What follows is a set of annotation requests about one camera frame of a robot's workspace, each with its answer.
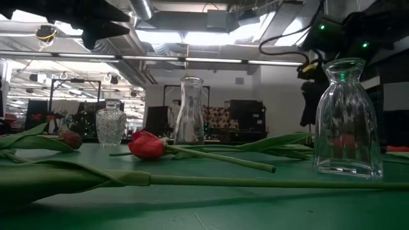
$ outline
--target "green tablecloth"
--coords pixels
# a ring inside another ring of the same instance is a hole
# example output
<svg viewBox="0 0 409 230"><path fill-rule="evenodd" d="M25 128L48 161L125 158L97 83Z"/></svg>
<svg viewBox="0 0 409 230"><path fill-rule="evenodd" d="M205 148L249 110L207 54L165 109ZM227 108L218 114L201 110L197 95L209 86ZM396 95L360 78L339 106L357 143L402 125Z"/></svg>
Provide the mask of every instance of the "green tablecloth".
<svg viewBox="0 0 409 230"><path fill-rule="evenodd" d="M276 165L275 174L203 158L142 162L133 156L108 157L109 153L127 152L125 145L104 149L98 144L84 144L80 151L64 155L20 150L18 156L31 160L64 159L100 169L138 170L152 174L361 180L317 174L310 161L257 153L240 153L235 157ZM385 163L384 168L385 181L409 182L409 165ZM409 192L154 185L98 188L81 194L55 195L21 210L0 213L0 229L407 229L408 208Z"/></svg>

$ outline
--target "red tulip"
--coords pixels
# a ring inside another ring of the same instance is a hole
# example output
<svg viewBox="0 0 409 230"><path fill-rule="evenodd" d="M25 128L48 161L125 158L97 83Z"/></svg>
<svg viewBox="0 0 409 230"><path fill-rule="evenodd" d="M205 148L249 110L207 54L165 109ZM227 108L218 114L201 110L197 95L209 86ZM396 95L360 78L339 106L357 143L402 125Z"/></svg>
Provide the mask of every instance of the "red tulip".
<svg viewBox="0 0 409 230"><path fill-rule="evenodd" d="M81 147L82 138L79 134L73 131L67 131L59 136L60 141L69 147L77 150Z"/></svg>
<svg viewBox="0 0 409 230"><path fill-rule="evenodd" d="M142 130L132 134L132 142L128 143L128 148L132 154L142 160L155 160L165 153L164 142Z"/></svg>

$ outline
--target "glass vase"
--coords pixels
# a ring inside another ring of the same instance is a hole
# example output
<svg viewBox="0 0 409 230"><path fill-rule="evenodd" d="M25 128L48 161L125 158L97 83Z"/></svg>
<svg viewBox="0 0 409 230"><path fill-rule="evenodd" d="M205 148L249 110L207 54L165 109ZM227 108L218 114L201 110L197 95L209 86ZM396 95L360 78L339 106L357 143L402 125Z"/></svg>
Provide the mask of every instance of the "glass vase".
<svg viewBox="0 0 409 230"><path fill-rule="evenodd" d="M383 177L374 107L359 84L364 65L345 58L323 67L330 86L318 104L313 159L321 173Z"/></svg>
<svg viewBox="0 0 409 230"><path fill-rule="evenodd" d="M106 107L96 112L96 133L101 146L121 143L127 115L120 111L119 100L106 100Z"/></svg>
<svg viewBox="0 0 409 230"><path fill-rule="evenodd" d="M175 144L203 144L202 85L203 80L197 77L180 80L181 106L174 132Z"/></svg>

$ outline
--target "white wall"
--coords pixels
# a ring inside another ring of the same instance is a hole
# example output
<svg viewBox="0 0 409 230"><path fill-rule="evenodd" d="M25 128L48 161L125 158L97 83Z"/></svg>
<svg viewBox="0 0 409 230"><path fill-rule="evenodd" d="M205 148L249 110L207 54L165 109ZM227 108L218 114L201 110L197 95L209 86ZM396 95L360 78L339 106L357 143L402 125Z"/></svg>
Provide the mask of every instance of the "white wall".
<svg viewBox="0 0 409 230"><path fill-rule="evenodd" d="M269 128L269 136L309 131L308 126L300 126L305 106L300 88L304 81L297 78L296 67L261 67L259 91L260 99L267 109L266 127Z"/></svg>
<svg viewBox="0 0 409 230"><path fill-rule="evenodd" d="M162 106L163 85L179 84L184 71L152 71L158 86L146 87L146 105ZM301 92L304 80L297 78L296 67L261 66L253 75L243 71L196 70L189 74L204 79L204 85L210 86L210 105L224 106L231 99L262 100L266 106L266 127L269 136L308 132L300 126L305 101ZM235 85L235 77L244 77L244 85Z"/></svg>
<svg viewBox="0 0 409 230"><path fill-rule="evenodd" d="M185 76L184 70L151 70L152 75L157 80L158 85L146 87L146 104L148 106L163 105L163 85L179 85L180 79ZM225 101L232 99L252 100L252 76L246 71L220 70L189 70L189 75L199 77L204 80L204 86L210 86L210 106L223 107ZM236 85L236 77L243 77L244 84ZM168 94L171 97L180 97L180 88L174 88Z"/></svg>

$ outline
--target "green stem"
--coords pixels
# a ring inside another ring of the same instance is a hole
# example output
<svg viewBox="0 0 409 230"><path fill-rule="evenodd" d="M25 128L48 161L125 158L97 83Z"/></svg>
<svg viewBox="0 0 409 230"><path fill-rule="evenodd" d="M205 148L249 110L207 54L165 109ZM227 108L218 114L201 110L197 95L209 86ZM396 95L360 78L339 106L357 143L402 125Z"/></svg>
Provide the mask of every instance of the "green stem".
<svg viewBox="0 0 409 230"><path fill-rule="evenodd" d="M132 155L132 153L111 153L109 156L110 157L122 157L122 156L129 156Z"/></svg>
<svg viewBox="0 0 409 230"><path fill-rule="evenodd" d="M7 158L9 158L10 160L16 162L16 163L28 163L31 162L30 160L23 158L23 157L18 157L13 153L6 153L5 154Z"/></svg>
<svg viewBox="0 0 409 230"><path fill-rule="evenodd" d="M240 159L233 158L233 157L225 157L225 156L220 156L220 155L215 155L215 154L210 154L210 153L202 153L200 151L195 151L195 150L185 149L185 148L180 148L180 147L175 147L175 146L166 146L166 148L184 152L184 153L189 153L191 155L198 156L198 157L206 157L206 158L210 158L214 160L220 160L220 161L229 162L229 163L236 164L236 165L241 165L244 167L250 167L252 169L267 171L270 173L275 172L275 167L272 165L268 165L268 164L251 162L248 160L240 160Z"/></svg>
<svg viewBox="0 0 409 230"><path fill-rule="evenodd" d="M229 149L237 149L236 146L230 146L226 144L201 144L201 145L193 145L193 146L184 146L184 148L194 149L194 148L229 148Z"/></svg>
<svg viewBox="0 0 409 230"><path fill-rule="evenodd" d="M409 183L286 181L286 180L205 178L191 176L161 176L161 175L151 175L150 184L259 187L259 188L355 188L355 189L409 190Z"/></svg>

